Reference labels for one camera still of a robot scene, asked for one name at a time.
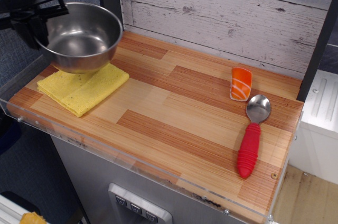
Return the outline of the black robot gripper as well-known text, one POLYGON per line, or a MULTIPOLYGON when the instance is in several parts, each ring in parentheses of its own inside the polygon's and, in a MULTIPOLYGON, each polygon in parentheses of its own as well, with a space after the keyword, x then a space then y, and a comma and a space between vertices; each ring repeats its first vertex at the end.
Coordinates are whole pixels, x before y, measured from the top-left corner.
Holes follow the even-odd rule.
POLYGON ((1 30, 14 28, 29 48, 38 50, 49 44, 48 31, 45 22, 30 18, 47 20, 68 13, 63 0, 1 0, 1 14, 9 15, 1 18, 1 30))

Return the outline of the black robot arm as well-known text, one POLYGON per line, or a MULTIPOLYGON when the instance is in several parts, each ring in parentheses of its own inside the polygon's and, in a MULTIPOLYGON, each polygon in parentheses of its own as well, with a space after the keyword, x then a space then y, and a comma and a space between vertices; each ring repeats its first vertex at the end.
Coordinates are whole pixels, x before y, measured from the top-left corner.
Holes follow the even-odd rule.
POLYGON ((48 19, 68 14, 64 0, 1 0, 1 30, 12 29, 31 49, 48 46, 48 19))

